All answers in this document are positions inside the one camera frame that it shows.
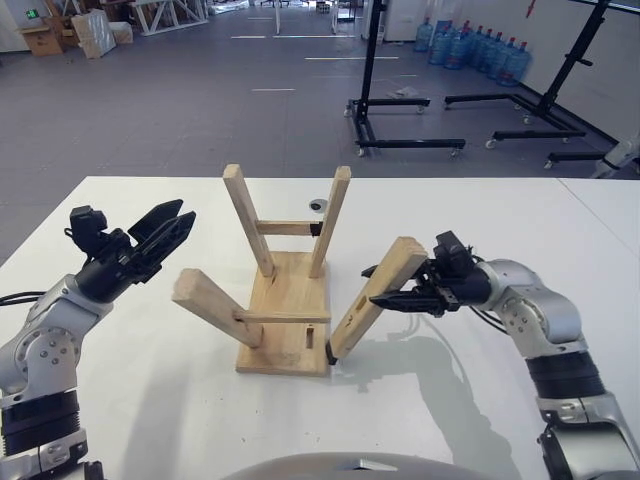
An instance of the black metal frame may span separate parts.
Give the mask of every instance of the black metal frame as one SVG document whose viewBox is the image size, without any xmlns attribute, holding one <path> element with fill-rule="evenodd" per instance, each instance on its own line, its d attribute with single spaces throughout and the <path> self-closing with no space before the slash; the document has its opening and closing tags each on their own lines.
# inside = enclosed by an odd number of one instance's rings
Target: black metal frame
<svg viewBox="0 0 640 480">
<path fill-rule="evenodd" d="M 353 126 L 356 132 L 355 143 L 360 147 L 359 156 L 369 153 L 369 148 L 452 148 L 451 155 L 456 156 L 464 148 L 465 140 L 462 138 L 434 139 L 434 140 L 379 140 L 376 138 L 369 122 L 369 107 L 415 105 L 418 113 L 422 113 L 424 108 L 430 103 L 428 98 L 407 98 L 407 99 L 370 99 L 371 76 L 373 74 L 373 64 L 376 56 L 376 42 L 378 28 L 380 26 L 380 14 L 386 10 L 382 0 L 372 0 L 371 24 L 369 25 L 369 40 L 367 42 L 367 57 L 364 65 L 364 78 L 362 79 L 362 93 L 358 100 L 349 100 L 345 116 L 351 115 Z"/>
<path fill-rule="evenodd" d="M 549 89 L 542 95 L 542 98 L 538 103 L 523 97 L 519 94 L 512 93 L 497 93 L 489 95 L 454 95 L 445 97 L 445 109 L 448 109 L 452 103 L 460 102 L 477 102 L 485 100 L 511 100 L 516 107 L 521 107 L 528 113 L 524 115 L 524 123 L 531 123 L 532 116 L 538 117 L 552 127 L 555 130 L 520 130 L 520 131 L 496 131 L 493 133 L 491 139 L 487 142 L 487 148 L 493 148 L 496 141 L 511 140 L 516 138 L 571 138 L 571 137 L 584 137 L 586 132 L 575 127 L 572 123 L 560 118 L 558 115 L 551 112 L 551 109 L 555 106 L 555 101 L 558 98 L 558 92 L 566 81 L 567 77 L 571 73 L 571 70 L 576 63 L 581 63 L 588 67 L 593 65 L 593 62 L 585 60 L 583 58 L 589 45 L 593 41 L 598 29 L 604 22 L 604 13 L 609 6 L 610 0 L 598 0 L 597 5 L 594 6 L 589 19 L 585 23 L 580 35 L 576 42 L 573 44 L 571 51 L 565 55 L 566 59 L 562 64 L 562 67 L 558 71 L 558 74 L 554 78 Z"/>
</svg>

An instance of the silver robot arm segment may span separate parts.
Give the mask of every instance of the silver robot arm segment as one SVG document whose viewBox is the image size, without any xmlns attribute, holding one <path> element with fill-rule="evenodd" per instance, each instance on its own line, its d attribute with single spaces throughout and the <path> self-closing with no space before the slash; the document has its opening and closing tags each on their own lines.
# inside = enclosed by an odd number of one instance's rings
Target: silver robot arm segment
<svg viewBox="0 0 640 480">
<path fill-rule="evenodd" d="M 22 329 L 0 348 L 2 407 L 77 386 L 82 340 L 112 303 L 94 302 L 66 275 L 29 310 Z"/>
<path fill-rule="evenodd" d="M 640 470 L 638 446 L 588 353 L 580 314 L 524 265 L 480 262 L 491 284 L 477 305 L 495 312 L 525 358 L 546 431 L 538 439 L 557 478 L 588 480 Z"/>
<path fill-rule="evenodd" d="M 181 205 L 156 206 L 128 235 L 103 232 L 106 218 L 91 207 L 71 212 L 65 233 L 87 261 L 39 297 L 22 329 L 0 348 L 0 480 L 104 480 L 100 462 L 79 462 L 88 451 L 75 391 L 82 341 L 120 294 L 149 281 L 187 238 L 195 213 L 178 215 Z"/>
<path fill-rule="evenodd" d="M 87 435 L 79 428 L 74 391 L 76 366 L 84 336 L 112 308 L 86 298 L 75 277 L 67 275 L 38 299 L 22 329 L 0 348 L 8 455 L 0 460 L 0 479 L 31 478 L 86 453 Z"/>
<path fill-rule="evenodd" d="M 382 308 L 436 317 L 473 307 L 513 339 L 527 364 L 547 424 L 538 443 L 551 478 L 605 480 L 616 472 L 630 472 L 639 479 L 638 446 L 589 355 L 575 305 L 524 265 L 511 260 L 485 262 L 453 232 L 436 239 L 434 258 L 413 276 L 415 287 L 369 300 Z M 374 270 L 362 274 L 370 276 Z M 495 312 L 501 325 L 486 311 Z"/>
</svg>

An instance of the wooden leg piece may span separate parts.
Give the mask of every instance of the wooden leg piece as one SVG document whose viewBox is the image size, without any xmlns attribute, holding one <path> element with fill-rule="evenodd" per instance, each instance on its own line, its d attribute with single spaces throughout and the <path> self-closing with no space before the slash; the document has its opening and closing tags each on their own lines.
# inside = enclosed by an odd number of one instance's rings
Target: wooden leg piece
<svg viewBox="0 0 640 480">
<path fill-rule="evenodd" d="M 273 259 L 271 258 L 267 241 L 258 232 L 258 215 L 251 201 L 240 165 L 227 165 L 222 178 L 229 191 L 233 206 L 236 208 L 242 228 L 244 228 L 244 232 L 247 235 L 251 250 L 253 250 L 253 254 L 256 257 L 256 262 L 258 262 L 258 268 L 262 275 L 270 277 L 273 275 Z"/>
<path fill-rule="evenodd" d="M 346 357 L 382 313 L 369 297 L 402 288 L 427 258 L 414 238 L 398 237 L 331 335 L 328 353 L 335 359 Z"/>
<path fill-rule="evenodd" d="M 320 275 L 324 257 L 327 255 L 327 249 L 331 241 L 331 235 L 333 235 L 333 230 L 336 228 L 338 215 L 340 214 L 342 202 L 347 194 L 347 187 L 350 181 L 351 169 L 349 167 L 338 167 L 333 177 L 333 185 L 331 186 L 327 209 L 324 212 L 322 230 L 320 231 L 320 236 L 316 241 L 313 254 L 311 255 L 311 268 L 309 269 L 309 276 L 311 278 L 317 278 Z"/>
<path fill-rule="evenodd" d="M 253 284 L 249 312 L 327 315 L 325 266 L 317 278 L 309 278 L 310 253 L 272 252 L 275 275 L 258 272 Z M 238 372 L 324 376 L 327 326 L 323 323 L 265 323 L 257 348 L 240 345 Z"/>
<path fill-rule="evenodd" d="M 262 325 L 237 320 L 236 315 L 244 309 L 198 269 L 185 268 L 180 272 L 171 300 L 247 348 L 257 347 L 262 341 Z"/>
</svg>

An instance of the white table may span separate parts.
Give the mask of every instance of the white table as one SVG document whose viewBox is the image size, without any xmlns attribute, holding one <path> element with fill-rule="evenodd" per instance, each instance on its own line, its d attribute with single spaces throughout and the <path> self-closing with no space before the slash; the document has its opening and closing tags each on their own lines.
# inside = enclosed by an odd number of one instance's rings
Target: white table
<svg viewBox="0 0 640 480">
<path fill-rule="evenodd" d="M 330 182 L 248 180 L 259 217 L 273 220 L 318 218 L 307 204 Z M 637 232 L 638 211 L 624 203 L 596 216 L 585 206 L 595 197 L 578 201 L 581 192 L 565 185 L 353 180 L 327 257 L 333 326 L 364 283 L 360 270 L 396 236 L 431 249 L 436 234 L 452 229 L 479 255 L 518 260 L 576 303 L 604 382 L 640 439 L 639 261 L 626 245 L 637 237 L 616 233 L 620 225 Z M 594 185 L 603 195 L 624 188 L 625 198 L 640 198 L 638 183 Z M 316 451 L 404 453 L 500 479 L 546 478 L 535 443 L 544 424 L 525 364 L 509 338 L 467 309 L 442 319 L 385 312 L 326 379 L 237 374 L 237 343 L 169 300 L 179 271 L 198 267 L 248 302 L 255 261 L 220 179 L 87 178 L 2 266 L 0 292 L 47 289 L 79 269 L 83 254 L 62 233 L 72 207 L 89 203 L 110 228 L 128 228 L 173 198 L 198 212 L 191 236 L 148 285 L 117 300 L 84 344 L 81 420 L 89 458 L 102 460 L 109 478 L 218 478 Z M 272 238 L 276 249 L 313 242 Z M 26 310 L 0 309 L 0 341 L 15 334 Z M 411 323 L 417 330 L 399 338 Z"/>
</svg>

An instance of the gray floor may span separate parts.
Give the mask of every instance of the gray floor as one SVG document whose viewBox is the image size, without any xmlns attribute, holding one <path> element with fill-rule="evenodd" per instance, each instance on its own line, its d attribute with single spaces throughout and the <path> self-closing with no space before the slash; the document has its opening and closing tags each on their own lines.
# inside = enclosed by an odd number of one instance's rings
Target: gray floor
<svg viewBox="0 0 640 480">
<path fill-rule="evenodd" d="M 445 112 L 448 94 L 496 90 L 472 70 L 426 65 L 411 45 L 384 45 L 372 93 L 411 86 L 432 99 L 370 115 L 379 137 L 467 140 L 464 153 L 385 150 L 356 155 L 348 98 L 359 96 L 363 62 L 306 57 L 363 56 L 359 38 L 271 38 L 274 10 L 256 7 L 208 25 L 136 36 L 99 60 L 78 49 L 64 56 L 3 55 L 0 60 L 0 264 L 87 175 L 218 176 L 240 163 L 247 176 L 329 177 L 349 165 L 356 177 L 586 177 L 591 163 L 542 167 L 550 151 L 591 150 L 582 140 L 504 142 L 496 129 L 521 129 L 509 102 L 466 104 Z M 329 16 L 284 8 L 283 35 L 328 35 Z M 342 25 L 341 34 L 355 33 Z M 266 39 L 232 39 L 267 35 Z M 292 88 L 289 92 L 252 89 Z M 603 147 L 589 136 L 589 143 Z M 620 178 L 634 177 L 631 170 Z"/>
</svg>

